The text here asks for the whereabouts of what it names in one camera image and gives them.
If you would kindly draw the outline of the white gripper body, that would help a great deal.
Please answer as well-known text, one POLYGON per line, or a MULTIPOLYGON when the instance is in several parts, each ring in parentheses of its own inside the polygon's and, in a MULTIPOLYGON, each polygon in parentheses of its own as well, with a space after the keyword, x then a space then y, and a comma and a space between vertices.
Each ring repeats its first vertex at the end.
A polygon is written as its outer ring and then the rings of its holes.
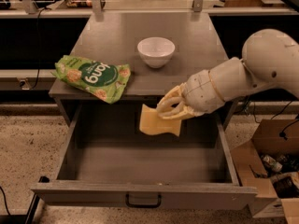
POLYGON ((184 84, 182 96, 188 110, 196 117, 213 113, 225 105, 208 70, 191 75, 184 84))

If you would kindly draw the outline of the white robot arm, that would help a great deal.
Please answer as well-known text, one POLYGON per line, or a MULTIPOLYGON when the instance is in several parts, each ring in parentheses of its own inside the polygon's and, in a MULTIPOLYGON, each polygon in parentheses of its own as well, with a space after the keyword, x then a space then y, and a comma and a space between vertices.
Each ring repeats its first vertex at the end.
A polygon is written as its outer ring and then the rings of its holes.
POLYGON ((162 119, 190 119, 273 88, 299 97, 299 44, 279 30, 263 29, 246 40, 240 59, 191 75, 164 96, 157 112, 162 119))

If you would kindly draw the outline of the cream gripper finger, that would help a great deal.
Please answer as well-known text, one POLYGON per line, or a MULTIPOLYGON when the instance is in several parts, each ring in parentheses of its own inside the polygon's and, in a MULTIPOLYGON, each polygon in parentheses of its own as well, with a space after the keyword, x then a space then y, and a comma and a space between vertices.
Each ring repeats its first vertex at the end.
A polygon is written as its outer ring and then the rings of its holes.
POLYGON ((184 120, 194 117, 193 112, 183 103, 176 107, 158 105, 157 112, 162 119, 184 120))
POLYGON ((157 106, 162 105, 162 106, 176 107, 179 103, 184 104, 184 98, 182 96, 183 88, 184 88, 183 84, 173 88, 161 99, 161 101, 157 104, 157 106))

